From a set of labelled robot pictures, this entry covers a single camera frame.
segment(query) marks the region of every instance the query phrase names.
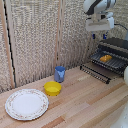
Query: cable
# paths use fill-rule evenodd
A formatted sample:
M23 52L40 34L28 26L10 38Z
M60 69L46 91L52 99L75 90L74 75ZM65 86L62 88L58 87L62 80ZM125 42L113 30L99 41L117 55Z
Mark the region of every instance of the cable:
M126 30L128 30L125 26L121 25L121 24L114 24L114 25L120 25L121 27L125 28Z

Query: plate rim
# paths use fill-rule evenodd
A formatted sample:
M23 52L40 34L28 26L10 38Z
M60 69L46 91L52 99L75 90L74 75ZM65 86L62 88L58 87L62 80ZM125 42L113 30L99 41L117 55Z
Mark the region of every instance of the plate rim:
M9 113L8 111L8 107L7 107L7 103L9 101L9 99L11 98L11 96L13 96L15 93L18 93L19 91L24 91L24 90L34 90L34 91L37 91L37 92L40 92L40 94L43 94L47 100L47 106L46 106L46 110L43 111L42 113L40 113L38 116L36 117L30 117L30 118L27 118L27 119L24 119L24 118L16 118L15 116L13 116L12 114ZM21 89L21 90L18 90L14 93L12 93L6 100L6 103L5 103L5 110L6 112L8 113L9 116L11 116L12 118L16 119L16 120L21 120L21 121L27 121L27 120L33 120L33 119L36 119L36 118L39 118L40 116L42 116L48 109L48 106L49 106L49 101L48 101L48 97L43 93L41 92L40 90L37 90L37 89Z

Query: yellow bowl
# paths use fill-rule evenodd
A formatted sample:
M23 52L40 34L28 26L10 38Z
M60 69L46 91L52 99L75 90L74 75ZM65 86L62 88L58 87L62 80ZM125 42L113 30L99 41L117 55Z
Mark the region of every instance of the yellow bowl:
M49 96L57 96L60 93L61 85L57 82L50 81L44 85L45 92Z

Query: plate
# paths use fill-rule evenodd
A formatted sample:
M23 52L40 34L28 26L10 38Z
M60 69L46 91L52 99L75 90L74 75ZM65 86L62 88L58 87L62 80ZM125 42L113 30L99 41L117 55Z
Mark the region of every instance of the plate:
M6 112L17 120L32 120L40 117L48 108L47 96L36 89L22 89L6 101Z

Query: wooden countertop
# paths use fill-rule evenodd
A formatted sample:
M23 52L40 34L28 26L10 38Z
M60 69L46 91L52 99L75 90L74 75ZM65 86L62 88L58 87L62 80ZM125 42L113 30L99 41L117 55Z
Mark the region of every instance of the wooden countertop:
M0 128L110 128L128 101L128 87L122 78L106 85L77 67L66 71L61 93L48 96L49 108L38 119L17 121L6 113L4 105L12 93L25 88L44 92L44 84L53 80L50 76L2 93Z

